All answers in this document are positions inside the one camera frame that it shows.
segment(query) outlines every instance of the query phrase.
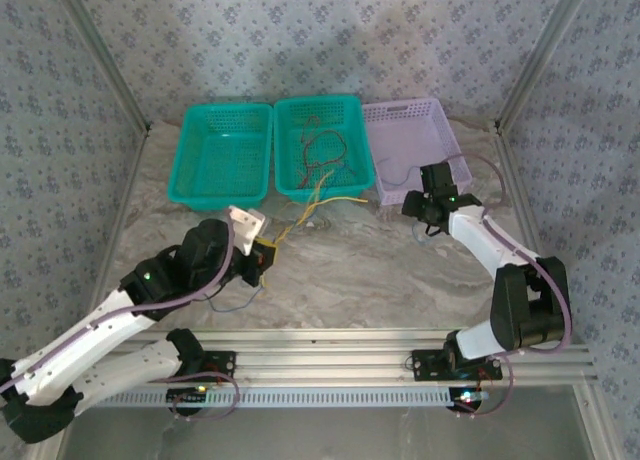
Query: yellow wire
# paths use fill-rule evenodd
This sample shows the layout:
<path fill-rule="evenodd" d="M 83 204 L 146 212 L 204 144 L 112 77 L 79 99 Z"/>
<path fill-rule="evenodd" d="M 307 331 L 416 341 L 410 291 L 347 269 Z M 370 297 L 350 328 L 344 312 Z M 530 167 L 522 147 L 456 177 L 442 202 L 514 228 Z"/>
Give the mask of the yellow wire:
<path fill-rule="evenodd" d="M 319 207 L 320 205 L 325 205 L 325 204 L 327 204 L 329 202 L 335 202 L 336 200 L 350 200 L 352 202 L 368 203 L 368 200 L 365 200 L 363 198 L 356 198 L 356 197 L 333 197 L 333 198 L 328 198 L 326 200 L 318 201 L 318 198 L 320 196 L 320 189 L 322 188 L 322 185 L 327 180 L 327 178 L 329 178 L 331 175 L 333 175 L 334 172 L 335 172 L 335 170 L 331 170 L 330 172 L 326 173 L 320 179 L 320 181 L 316 184 L 315 188 L 313 189 L 313 192 L 309 196 L 309 200 L 307 200 L 307 204 L 306 204 L 305 210 L 302 213 L 302 215 L 300 215 L 300 218 L 298 218 L 298 220 L 296 220 L 292 225 L 289 225 L 284 230 L 282 230 L 282 232 L 280 232 L 280 234 L 273 241 L 273 243 L 276 246 L 280 242 L 282 242 L 287 237 L 287 235 L 289 235 L 291 230 L 293 230 L 295 227 L 301 225 L 307 218 L 309 218 L 313 214 L 315 209 L 317 207 Z"/>
<path fill-rule="evenodd" d="M 313 211 L 316 209 L 316 207 L 319 207 L 320 205 L 325 205 L 329 202 L 335 202 L 336 200 L 350 200 L 352 202 L 358 202 L 358 203 L 368 203 L 369 200 L 365 200 L 364 198 L 356 198 L 356 197 L 333 197 L 333 198 L 328 198 L 326 200 L 322 200 L 321 202 L 314 202 L 311 205 L 309 205 L 307 207 L 307 209 L 304 211 L 304 213 L 300 216 L 300 218 L 293 224 L 293 225 L 289 225 L 287 228 L 285 228 L 282 233 L 280 233 L 280 235 L 278 235 L 278 237 L 276 238 L 276 240 L 273 242 L 276 245 L 278 245 L 280 242 L 282 242 L 287 235 L 289 235 L 289 232 L 291 232 L 291 230 L 293 230 L 295 227 L 301 225 L 307 218 L 309 218 L 312 214 Z"/>

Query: robotic arm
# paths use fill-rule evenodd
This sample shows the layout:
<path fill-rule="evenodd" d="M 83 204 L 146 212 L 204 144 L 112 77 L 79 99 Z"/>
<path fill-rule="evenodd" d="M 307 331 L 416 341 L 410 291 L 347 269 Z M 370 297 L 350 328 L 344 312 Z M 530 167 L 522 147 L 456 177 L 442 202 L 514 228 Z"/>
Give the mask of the robotic arm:
<path fill-rule="evenodd" d="M 451 332 L 442 350 L 425 351 L 415 378 L 422 372 L 421 380 L 468 380 L 486 368 L 488 356 L 562 338 L 560 301 L 537 268 L 568 299 L 564 265 L 524 248 L 477 198 L 458 194 L 447 163 L 422 167 L 421 175 L 424 191 L 409 192 L 402 213 L 426 223 L 427 235 L 445 233 L 463 243 L 495 283 L 489 320 Z M 111 395 L 204 371 L 205 352 L 189 330 L 180 329 L 138 352 L 98 361 L 213 283 L 224 286 L 240 276 L 258 285 L 276 253 L 274 245 L 256 239 L 265 217 L 232 207 L 231 220 L 233 232 L 225 222 L 204 220 L 182 245 L 140 262 L 96 310 L 44 349 L 15 362 L 0 359 L 0 394 L 7 402 L 2 412 L 10 428 L 27 443 L 40 442 Z"/>
<path fill-rule="evenodd" d="M 182 245 L 140 262 L 98 308 L 47 347 L 16 362 L 0 359 L 0 393 L 7 402 L 2 412 L 18 436 L 27 443 L 40 442 L 104 398 L 152 380 L 203 371 L 200 343 L 181 329 L 138 352 L 97 362 L 188 305 L 190 296 L 213 287 L 212 279 L 219 278 L 224 286 L 240 276 L 258 285 L 276 251 L 256 239 L 265 217 L 253 210 L 230 210 L 232 235 L 224 221 L 202 221 L 187 232 Z"/>
<path fill-rule="evenodd" d="M 560 340 L 565 333 L 560 300 L 531 263 L 551 277 L 566 301 L 562 262 L 540 258 L 486 215 L 476 197 L 458 194 L 448 163 L 422 167 L 420 173 L 424 192 L 409 192 L 402 213 L 426 223 L 427 235 L 445 233 L 464 244 L 494 278 L 489 320 L 449 334 L 434 362 L 443 361 L 449 373 L 464 377 L 487 356 Z"/>

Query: cable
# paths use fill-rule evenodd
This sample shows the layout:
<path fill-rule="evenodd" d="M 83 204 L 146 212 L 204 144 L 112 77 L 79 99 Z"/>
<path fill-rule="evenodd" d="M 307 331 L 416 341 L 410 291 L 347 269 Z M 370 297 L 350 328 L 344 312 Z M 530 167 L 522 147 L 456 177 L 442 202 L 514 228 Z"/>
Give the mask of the cable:
<path fill-rule="evenodd" d="M 213 305 L 213 302 L 211 301 L 211 298 L 213 298 L 215 295 L 213 295 L 211 298 L 207 299 L 209 301 L 209 305 L 211 305 L 211 310 L 213 310 L 214 312 L 217 313 L 231 313 L 231 312 L 237 312 L 238 310 L 242 310 L 244 308 L 247 308 L 249 305 L 251 305 L 251 302 L 253 302 L 255 300 L 255 298 L 258 296 L 258 294 L 260 292 L 262 292 L 265 288 L 260 285 L 260 287 L 258 287 L 258 289 L 253 293 L 253 295 L 251 295 L 251 297 L 249 298 L 249 300 L 247 300 L 247 303 L 245 303 L 244 305 L 240 306 L 240 307 L 233 307 L 233 308 L 228 308 L 226 310 L 220 310 L 219 308 L 216 308 Z"/>
<path fill-rule="evenodd" d="M 207 302 L 209 302 L 209 305 L 211 306 L 211 309 L 215 312 L 216 309 L 213 307 L 213 303 L 211 302 L 211 299 L 216 297 L 223 289 L 224 287 L 226 287 L 226 285 L 220 285 L 220 288 L 218 290 L 216 290 L 214 293 L 212 293 L 211 295 L 207 295 L 205 297 L 205 300 Z"/>
<path fill-rule="evenodd" d="M 311 124 L 314 123 L 313 126 L 313 130 L 311 130 L 311 137 L 307 140 L 305 138 L 305 130 L 307 129 L 307 127 Z M 305 122 L 304 126 L 302 127 L 302 135 L 300 136 L 300 143 L 304 143 L 304 149 L 302 150 L 302 162 L 304 164 L 305 167 L 305 171 L 306 174 L 302 180 L 302 182 L 300 182 L 300 184 L 298 185 L 298 189 L 304 188 L 307 183 L 309 183 L 309 181 L 311 180 L 311 177 L 313 176 L 313 172 L 315 171 L 315 169 L 320 168 L 320 167 L 325 167 L 327 165 L 331 165 L 332 163 L 338 163 L 340 162 L 340 160 L 342 160 L 346 155 L 347 155 L 347 151 L 348 151 L 348 147 L 347 147 L 347 142 L 345 142 L 344 137 L 342 136 L 342 134 L 340 132 L 338 132 L 337 130 L 334 130 L 332 128 L 328 128 L 323 130 L 322 132 L 315 134 L 314 132 L 316 131 L 316 129 L 320 126 L 320 118 L 317 115 L 311 115 L 307 121 Z M 336 137 L 338 137 L 338 140 L 340 140 L 340 143 L 342 143 L 342 146 L 344 147 L 343 152 L 336 158 L 332 159 L 332 160 L 327 160 L 325 162 L 314 162 L 313 164 L 309 164 L 309 160 L 308 160 L 308 154 L 309 154 L 309 147 L 311 147 L 311 145 L 318 139 L 320 138 L 322 135 L 326 135 L 326 134 L 331 134 L 331 135 L 335 135 Z"/>
<path fill-rule="evenodd" d="M 569 345 L 569 341 L 570 341 L 570 337 L 571 337 L 571 331 L 572 331 L 572 325 L 571 325 L 571 313 L 569 311 L 569 304 L 567 303 L 567 300 L 564 298 L 564 295 L 562 294 L 562 291 L 560 291 L 560 288 L 558 287 L 556 282 L 553 280 L 553 278 L 551 278 L 551 276 L 546 272 L 546 270 L 544 268 L 542 268 L 529 255 L 527 255 L 526 253 L 521 252 L 520 250 L 518 250 L 518 248 L 515 245 L 513 245 L 511 242 L 509 242 L 509 240 L 507 240 L 500 233 L 498 233 L 493 228 L 493 226 L 491 226 L 491 224 L 485 218 L 482 219 L 482 224 L 489 231 L 489 233 L 491 233 L 491 235 L 493 235 L 493 237 L 496 240 L 498 240 L 502 245 L 507 247 L 514 254 L 518 255 L 520 258 L 522 258 L 524 261 L 526 261 L 529 265 L 531 265 L 536 270 L 538 275 L 540 275 L 542 278 L 544 278 L 544 280 L 547 282 L 547 284 L 549 285 L 549 287 L 553 291 L 553 294 L 558 299 L 558 303 L 560 304 L 560 310 L 562 311 L 562 321 L 563 321 L 563 324 L 564 324 L 564 332 L 563 332 L 563 335 L 562 335 L 562 339 L 560 340 L 560 343 L 558 343 L 558 345 L 556 345 L 555 347 L 549 348 L 549 349 L 540 349 L 540 348 L 528 347 L 526 350 L 529 351 L 529 352 L 541 353 L 543 355 L 550 355 L 550 354 L 557 353 L 557 352 L 563 350 L 567 345 Z"/>
<path fill-rule="evenodd" d="M 485 213 L 483 213 L 483 216 L 489 210 L 493 210 L 493 209 L 496 209 L 496 208 L 499 208 L 499 207 L 507 206 L 507 204 L 509 202 L 509 198 L 507 197 L 507 185 L 506 185 L 506 183 L 504 181 L 504 177 L 502 176 L 502 173 L 500 172 L 500 169 L 496 166 L 495 163 L 493 163 L 491 160 L 489 160 L 484 155 L 480 155 L 479 153 L 456 153 L 455 155 L 450 155 L 447 158 L 445 158 L 443 160 L 443 162 L 448 162 L 450 160 L 455 160 L 456 158 L 476 158 L 476 159 L 486 163 L 487 165 L 489 165 L 491 170 L 493 170 L 495 172 L 495 174 L 498 176 L 498 180 L 500 181 L 500 201 L 496 202 L 496 203 L 487 203 L 485 205 Z"/>
<path fill-rule="evenodd" d="M 404 368 L 406 368 L 410 372 L 413 372 L 413 365 L 409 364 L 409 360 L 413 360 L 413 355 L 409 355 L 407 358 L 405 358 L 405 360 L 404 360 Z"/>
<path fill-rule="evenodd" d="M 351 172 L 351 174 L 355 176 L 355 172 L 349 167 L 349 165 L 347 165 L 346 163 L 343 163 L 341 165 L 342 165 L 342 168 L 340 168 L 339 170 L 335 171 L 337 173 L 333 177 L 333 180 L 326 187 L 324 187 L 324 191 L 322 192 L 322 195 L 320 195 L 319 200 L 324 200 L 326 198 L 327 193 L 329 193 L 329 189 L 332 188 L 335 185 L 335 183 L 337 182 L 337 177 L 340 175 L 340 173 L 342 173 L 343 170 L 348 169 Z M 311 214 L 311 216 L 309 216 L 309 218 L 307 220 L 311 220 L 315 216 L 316 212 L 317 211 L 314 210 L 314 212 Z"/>
<path fill-rule="evenodd" d="M 391 157 L 387 157 L 387 158 L 383 158 L 382 160 L 380 160 L 378 163 L 376 163 L 376 165 L 380 165 L 383 162 L 386 162 L 387 160 L 391 159 Z M 409 170 L 407 170 L 407 176 L 405 177 L 404 181 L 401 183 L 393 183 L 393 182 L 389 182 L 388 180 L 385 180 L 384 178 L 380 177 L 380 181 L 382 183 L 386 183 L 387 185 L 391 185 L 392 187 L 401 187 L 402 185 L 404 185 L 405 183 L 407 183 L 409 181 L 409 177 L 411 176 L 411 171 L 414 168 L 420 168 L 417 165 L 413 165 L 411 167 L 409 167 Z"/>
<path fill-rule="evenodd" d="M 301 225 L 305 220 L 307 220 L 315 211 L 316 207 L 319 207 L 320 205 L 324 205 L 327 204 L 329 202 L 334 202 L 336 200 L 350 200 L 352 202 L 358 202 L 358 203 L 368 203 L 368 200 L 365 200 L 363 198 L 356 198 L 356 197 L 332 197 L 326 200 L 321 200 L 318 201 L 318 195 L 320 194 L 320 189 L 322 188 L 323 183 L 326 181 L 327 178 L 329 178 L 333 173 L 335 172 L 335 170 L 332 170 L 328 173 L 326 173 L 322 179 L 320 179 L 320 181 L 318 182 L 318 184 L 315 186 L 315 188 L 313 189 L 313 192 L 311 193 L 311 195 L 309 196 L 309 199 L 307 200 L 307 204 L 306 204 L 306 208 L 304 210 L 304 212 L 302 213 L 302 215 L 298 218 L 298 220 L 296 220 L 293 224 L 289 225 L 288 227 L 285 227 L 277 236 L 276 238 L 273 240 L 273 243 L 277 246 L 279 243 L 281 243 L 286 237 L 287 235 L 289 235 L 289 233 L 291 232 L 291 230 L 293 230 L 295 227 Z"/>
<path fill-rule="evenodd" d="M 137 313 L 137 312 L 148 312 L 151 310 L 164 310 L 166 308 L 176 308 L 189 304 L 192 300 L 202 301 L 204 299 L 199 299 L 203 293 L 207 290 L 210 290 L 212 287 L 218 285 L 224 274 L 226 273 L 229 265 L 231 263 L 231 257 L 233 256 L 233 241 L 235 239 L 235 234 L 233 231 L 233 221 L 231 220 L 230 211 L 227 209 L 226 213 L 226 222 L 227 222 L 227 231 L 228 231 L 228 239 L 227 239 L 227 251 L 222 262 L 222 266 L 215 277 L 204 287 L 196 290 L 195 292 L 189 293 L 183 297 L 177 298 L 175 300 L 169 300 L 167 302 L 160 302 L 148 305 L 134 305 L 131 307 L 123 307 L 118 308 L 116 310 L 112 310 L 111 312 L 105 313 L 101 317 L 96 320 L 89 322 L 86 328 L 82 328 L 71 335 L 68 339 L 61 342 L 60 345 L 51 349 L 50 352 L 44 354 L 42 358 L 40 358 L 36 363 L 34 363 L 31 367 L 29 367 L 24 373 L 12 378 L 5 384 L 0 386 L 0 394 L 6 392 L 9 388 L 14 387 L 18 382 L 23 380 L 27 374 L 32 375 L 34 372 L 42 368 L 47 362 L 52 360 L 58 354 L 60 354 L 65 349 L 69 348 L 70 345 L 78 341 L 80 338 L 85 336 L 89 331 L 95 330 L 103 323 L 111 320 L 114 317 L 118 317 L 120 315 L 124 315 L 127 313 Z"/>
<path fill-rule="evenodd" d="M 233 385 L 233 388 L 235 390 L 235 393 L 233 395 L 233 401 L 231 402 L 231 405 L 229 406 L 229 408 L 218 415 L 209 415 L 206 417 L 190 417 L 190 416 L 186 416 L 186 415 L 181 415 L 180 413 L 178 413 L 177 407 L 178 407 L 178 403 L 180 403 L 180 401 L 186 397 L 187 395 L 189 395 L 189 393 L 183 393 L 178 395 L 177 397 L 175 397 L 173 399 L 172 405 L 171 405 L 171 411 L 173 412 L 173 414 L 175 415 L 176 419 L 182 419 L 185 422 L 191 422 L 191 421 L 202 421 L 202 420 L 222 420 L 223 418 L 231 415 L 236 407 L 238 406 L 238 403 L 240 403 L 240 386 L 238 385 L 238 382 L 236 382 L 236 380 L 233 377 L 230 377 L 229 375 L 225 374 L 225 373 L 221 373 L 221 372 L 200 372 L 200 373 L 192 373 L 191 375 L 182 375 L 180 377 L 170 377 L 170 378 L 164 378 L 161 380 L 155 380 L 154 383 L 177 383 L 177 382 L 184 382 L 184 381 L 188 381 L 188 380 L 195 380 L 196 378 L 209 378 L 209 377 L 216 377 L 216 378 L 221 378 L 223 380 L 226 380 L 227 382 L 229 382 L 231 385 Z"/>

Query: marble surface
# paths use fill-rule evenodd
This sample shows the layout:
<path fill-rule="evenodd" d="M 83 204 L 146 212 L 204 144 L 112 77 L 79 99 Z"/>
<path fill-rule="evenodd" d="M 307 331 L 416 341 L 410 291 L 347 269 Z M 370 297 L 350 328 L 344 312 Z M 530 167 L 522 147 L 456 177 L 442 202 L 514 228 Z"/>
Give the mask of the marble surface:
<path fill-rule="evenodd" d="M 464 152 L 481 153 L 497 163 L 495 136 L 488 127 L 451 123 Z M 193 212 L 167 198 L 178 138 L 178 127 L 165 123 L 152 127 L 108 272 L 108 288 L 117 286 L 137 262 L 180 243 L 189 228 L 212 215 Z M 482 162 L 470 159 L 468 164 L 474 177 L 469 191 L 482 200 L 496 200 L 498 179 Z M 267 289 L 248 308 L 216 313 L 208 302 L 194 302 L 168 315 L 158 327 L 454 328 L 488 316 L 491 277 L 463 245 L 445 235 L 420 245 L 411 234 L 413 220 L 400 214 L 400 206 L 380 208 L 375 188 L 363 197 L 370 202 L 324 205 L 311 224 L 294 230 L 266 274 Z M 273 238 L 301 213 L 302 207 L 296 205 L 283 210 L 287 203 L 272 185 L 260 207 L 270 219 L 265 237 Z M 493 216 L 520 239 L 512 208 Z M 235 279 L 215 298 L 215 305 L 218 309 L 243 305 L 253 292 Z"/>

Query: teal plastic basket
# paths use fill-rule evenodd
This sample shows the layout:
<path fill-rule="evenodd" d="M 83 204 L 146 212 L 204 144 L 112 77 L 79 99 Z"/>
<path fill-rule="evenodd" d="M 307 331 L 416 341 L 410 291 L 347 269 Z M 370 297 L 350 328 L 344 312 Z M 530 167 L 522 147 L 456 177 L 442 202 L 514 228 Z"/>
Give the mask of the teal plastic basket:
<path fill-rule="evenodd" d="M 269 186 L 272 130 L 270 105 L 189 108 L 169 178 L 169 199 L 193 210 L 258 207 Z"/>
<path fill-rule="evenodd" d="M 306 202 L 314 187 L 328 172 L 323 184 L 322 198 L 358 196 L 373 185 L 373 161 L 367 141 L 362 105 L 352 95 L 327 95 L 280 100 L 275 104 L 275 173 L 276 189 L 294 202 Z M 318 126 L 310 124 L 317 117 Z M 310 144 L 307 164 L 323 164 L 343 155 L 336 163 L 307 170 L 303 161 L 305 139 L 324 130 L 325 133 Z"/>

